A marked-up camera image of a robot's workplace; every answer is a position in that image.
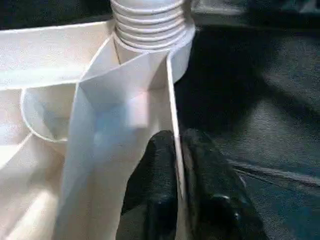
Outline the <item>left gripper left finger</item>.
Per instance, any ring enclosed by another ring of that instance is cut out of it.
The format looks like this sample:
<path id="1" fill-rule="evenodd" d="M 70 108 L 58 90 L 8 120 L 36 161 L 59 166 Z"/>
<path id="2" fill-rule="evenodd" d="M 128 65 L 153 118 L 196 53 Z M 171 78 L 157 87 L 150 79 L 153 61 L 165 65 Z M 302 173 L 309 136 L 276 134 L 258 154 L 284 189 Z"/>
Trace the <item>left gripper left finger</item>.
<path id="1" fill-rule="evenodd" d="M 174 136 L 154 134 L 129 177 L 120 216 L 122 240 L 173 240 L 178 218 Z"/>

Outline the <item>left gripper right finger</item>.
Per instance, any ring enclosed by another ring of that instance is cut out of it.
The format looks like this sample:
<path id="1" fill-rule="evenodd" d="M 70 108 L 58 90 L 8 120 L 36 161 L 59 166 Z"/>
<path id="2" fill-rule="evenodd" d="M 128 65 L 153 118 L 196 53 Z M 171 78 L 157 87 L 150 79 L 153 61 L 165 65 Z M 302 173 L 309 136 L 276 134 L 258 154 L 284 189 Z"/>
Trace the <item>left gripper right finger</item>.
<path id="1" fill-rule="evenodd" d="M 263 221 L 242 179 L 211 138 L 189 128 L 180 139 L 191 238 L 264 240 Z"/>

